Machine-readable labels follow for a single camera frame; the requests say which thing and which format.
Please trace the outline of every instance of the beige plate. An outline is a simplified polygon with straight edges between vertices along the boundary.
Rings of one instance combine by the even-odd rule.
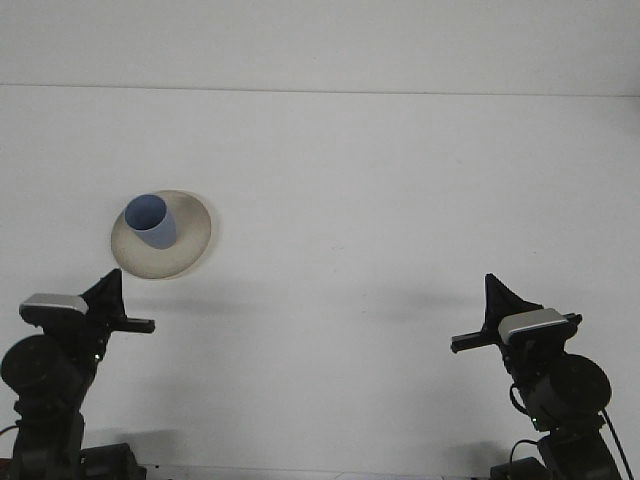
[[[176,220],[176,243],[159,250],[144,243],[120,214],[111,232],[111,251],[118,264],[141,278],[168,278],[193,265],[206,251],[211,239],[211,217],[192,195],[176,190],[155,192],[162,197]]]

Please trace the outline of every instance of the black cable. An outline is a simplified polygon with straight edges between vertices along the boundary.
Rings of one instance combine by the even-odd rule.
[[[611,423],[609,414],[604,409],[602,410],[602,416],[604,417],[604,420],[607,422],[607,425],[609,426],[609,430],[611,430],[611,435],[613,436],[613,440],[616,442],[616,446],[618,447],[618,451],[620,452],[620,457],[622,458],[622,463],[624,463],[624,468],[627,470],[627,475],[629,475],[630,480],[634,480],[633,473],[631,473],[631,467],[629,467],[629,462],[627,461],[627,456],[624,454],[624,450],[622,449],[622,444],[620,443],[618,434],[616,433],[615,428],[613,428],[613,423]]]
[[[535,442],[533,440],[527,440],[527,439],[523,439],[523,440],[518,440],[515,445],[513,446],[513,448],[511,449],[511,454],[509,455],[509,480],[513,480],[513,454],[516,451],[516,447],[518,445],[522,445],[523,443],[528,443],[529,445],[538,445],[538,442]]]
[[[3,428],[2,430],[0,430],[0,437],[7,433],[9,430],[13,430],[14,428],[18,428],[18,425],[11,425],[10,427]]]

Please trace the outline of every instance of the cable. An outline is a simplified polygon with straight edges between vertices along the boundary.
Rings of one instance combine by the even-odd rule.
[[[513,454],[516,451],[516,447],[518,445],[522,445],[523,443],[528,443],[529,445],[538,445],[538,442],[535,442],[533,440],[527,440],[527,439],[518,440],[515,443],[515,445],[511,449],[511,454],[509,455],[509,480],[513,480]]]
[[[511,403],[513,404],[513,406],[515,407],[516,410],[518,410],[520,413],[525,414],[527,417],[529,416],[529,412],[527,412],[527,409],[524,408],[522,405],[520,405],[520,403],[518,403],[518,400],[516,400],[516,396],[513,393],[513,389],[516,388],[516,384],[512,384],[511,387],[509,387],[509,398],[511,399]]]
[[[9,430],[13,430],[14,428],[18,428],[18,425],[11,425],[10,427],[3,428],[2,430],[0,430],[0,437],[7,433]]]
[[[609,414],[605,409],[602,410],[602,416],[604,417],[604,420],[607,422],[607,425],[609,426],[609,430],[611,430],[611,435],[613,436],[613,440],[616,442],[616,446],[618,447],[618,451],[620,452],[620,457],[622,458],[622,463],[624,463],[624,468],[627,470],[627,475],[629,475],[630,480],[634,480],[633,473],[631,473],[631,467],[629,467],[629,462],[627,461],[627,456],[624,454],[624,450],[622,449],[622,445],[620,444],[620,439],[618,438],[618,434],[616,433],[615,428],[613,428],[613,423],[611,423]]]

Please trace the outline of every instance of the white wall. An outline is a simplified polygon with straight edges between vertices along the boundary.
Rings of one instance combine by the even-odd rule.
[[[637,99],[0,87],[0,105],[1,351],[32,332],[21,300],[115,266],[132,195],[191,190],[221,215],[199,270],[126,276],[128,313],[158,329],[113,336],[90,443],[162,464],[485,474],[535,436],[497,350],[449,351],[480,327],[492,271],[585,315],[568,348],[609,374],[640,464]],[[3,423],[13,400],[0,389]]]
[[[639,95],[633,0],[0,0],[0,83]]]

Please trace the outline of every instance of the blue cup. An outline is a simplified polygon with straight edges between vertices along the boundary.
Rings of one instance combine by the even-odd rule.
[[[163,250],[176,243],[176,221],[158,195],[140,195],[131,200],[124,209],[124,220],[150,247]]]

